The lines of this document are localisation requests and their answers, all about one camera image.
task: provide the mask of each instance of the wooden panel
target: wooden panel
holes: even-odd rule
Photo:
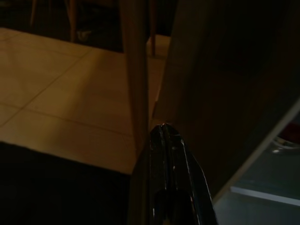
[[[137,155],[148,135],[148,71],[146,61],[145,0],[120,1],[123,46],[131,120]]]
[[[179,130],[215,197],[300,95],[299,3],[219,1],[203,22],[199,1],[183,2],[154,117]]]
[[[93,4],[97,4],[100,6],[105,6],[105,7],[117,7],[119,4],[119,1],[117,0],[84,0],[85,2],[88,3],[93,3]]]
[[[70,0],[69,19],[71,25],[71,42],[76,41],[76,27],[77,27],[77,0]]]

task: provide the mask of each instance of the metal object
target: metal object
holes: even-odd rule
[[[203,171],[170,125],[156,126],[133,171],[128,225],[217,225]]]
[[[86,31],[77,31],[77,37],[80,41],[86,42],[89,39],[89,36],[91,35],[92,31],[91,30],[86,30]]]
[[[280,137],[275,137],[267,151],[277,155],[300,154],[300,145]]]
[[[288,197],[279,196],[279,195],[273,195],[273,194],[269,194],[269,193],[265,193],[265,192],[261,192],[261,191],[254,191],[254,190],[235,187],[235,186],[230,187],[230,191],[233,193],[240,194],[240,195],[247,195],[247,196],[254,197],[254,198],[261,198],[261,199],[266,199],[266,200],[275,201],[275,202],[279,202],[279,203],[300,206],[300,200],[298,200],[298,199],[288,198]]]

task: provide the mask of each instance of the floor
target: floor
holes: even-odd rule
[[[148,56],[150,113],[169,39],[157,36],[157,57]],[[123,53],[0,28],[0,71],[0,141],[132,172]]]

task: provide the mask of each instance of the wooden cabinet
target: wooden cabinet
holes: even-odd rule
[[[300,110],[299,9],[300,2],[283,0],[178,2],[153,119],[183,136],[215,203],[231,187],[245,189],[259,170],[258,189],[282,179],[269,174],[274,165],[299,174],[299,157],[264,152]]]

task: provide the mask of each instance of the chair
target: chair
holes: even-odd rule
[[[77,14],[77,1],[78,0],[64,0],[67,8],[67,15],[70,21],[71,31],[71,42],[76,40],[76,14]],[[49,2],[49,12],[51,12],[52,0]],[[37,10],[38,0],[32,0],[32,11],[30,18],[30,26],[33,26],[35,14]],[[149,15],[150,15],[150,38],[151,38],[151,54],[155,55],[155,34],[156,34],[156,0],[149,1]]]

